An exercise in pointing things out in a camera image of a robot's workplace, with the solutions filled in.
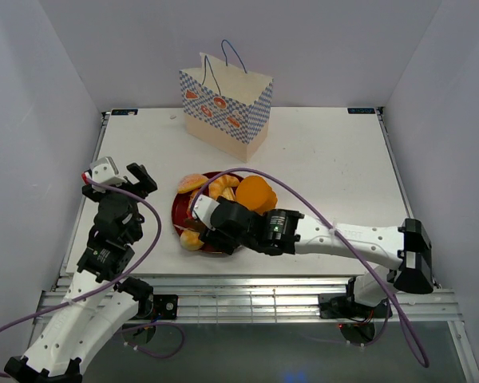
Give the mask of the round orange bun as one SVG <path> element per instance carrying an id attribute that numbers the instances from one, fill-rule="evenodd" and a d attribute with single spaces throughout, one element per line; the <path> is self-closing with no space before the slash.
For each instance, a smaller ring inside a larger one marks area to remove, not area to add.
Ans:
<path id="1" fill-rule="evenodd" d="M 248 176 L 236 188 L 236 201 L 260 215 L 275 209 L 278 197 L 261 176 Z"/>

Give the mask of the small round bread roll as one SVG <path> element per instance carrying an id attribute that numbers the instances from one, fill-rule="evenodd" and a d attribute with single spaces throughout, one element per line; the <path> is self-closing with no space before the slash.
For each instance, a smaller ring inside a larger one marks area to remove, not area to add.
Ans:
<path id="1" fill-rule="evenodd" d="M 183 230 L 180 234 L 180 245 L 187 251 L 198 251 L 204 243 L 200 240 L 199 232 Z"/>

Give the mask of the metal serving tongs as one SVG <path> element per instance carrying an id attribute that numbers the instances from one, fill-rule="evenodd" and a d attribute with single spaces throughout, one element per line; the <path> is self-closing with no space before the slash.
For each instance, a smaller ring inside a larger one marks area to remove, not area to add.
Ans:
<path id="1" fill-rule="evenodd" d="M 173 226 L 182 231 L 188 230 L 198 233 L 202 233 L 206 229 L 205 225 L 199 220 L 189 218 L 183 219 L 180 223 L 174 223 Z"/>

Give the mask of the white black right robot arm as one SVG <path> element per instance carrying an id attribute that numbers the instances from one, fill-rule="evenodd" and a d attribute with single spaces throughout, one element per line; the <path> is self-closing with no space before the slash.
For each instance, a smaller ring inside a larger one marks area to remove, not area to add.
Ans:
<path id="1" fill-rule="evenodd" d="M 381 318 L 388 294 L 434 290 L 432 245 L 417 219 L 396 227 L 327 227 L 299 211 L 274 209 L 260 215 L 237 202 L 206 196 L 196 201 L 192 217 L 205 226 L 200 240 L 228 255 L 246 247 L 270 256 L 324 254 L 373 263 L 373 270 L 348 280 L 344 293 L 319 299 L 322 318 Z"/>

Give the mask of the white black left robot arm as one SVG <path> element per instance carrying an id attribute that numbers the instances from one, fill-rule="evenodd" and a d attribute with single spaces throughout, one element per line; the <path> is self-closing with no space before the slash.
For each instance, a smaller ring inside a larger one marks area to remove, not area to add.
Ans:
<path id="1" fill-rule="evenodd" d="M 91 164 L 82 178 L 85 197 L 98 211 L 72 282 L 39 338 L 4 371 L 17 382 L 80 382 L 101 347 L 130 318 L 152 313 L 152 287 L 124 272 L 143 237 L 137 204 L 157 189 L 144 166 L 132 163 L 132 183 L 109 157 Z"/>

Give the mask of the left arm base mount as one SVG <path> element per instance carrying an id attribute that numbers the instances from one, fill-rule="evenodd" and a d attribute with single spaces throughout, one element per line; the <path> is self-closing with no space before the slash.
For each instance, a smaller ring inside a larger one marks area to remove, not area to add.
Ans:
<path id="1" fill-rule="evenodd" d="M 139 302 L 137 320 L 173 320 L 177 317 L 179 296 L 176 294 L 150 294 Z"/>

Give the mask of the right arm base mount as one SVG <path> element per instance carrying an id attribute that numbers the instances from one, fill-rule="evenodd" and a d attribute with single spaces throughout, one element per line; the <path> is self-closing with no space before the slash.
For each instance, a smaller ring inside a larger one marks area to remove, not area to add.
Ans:
<path id="1" fill-rule="evenodd" d="M 368 322 L 376 318 L 391 318 L 392 309 L 385 298 L 375 307 L 354 302 L 346 293 L 320 294 L 318 296 L 321 319 L 346 319 L 352 322 Z"/>

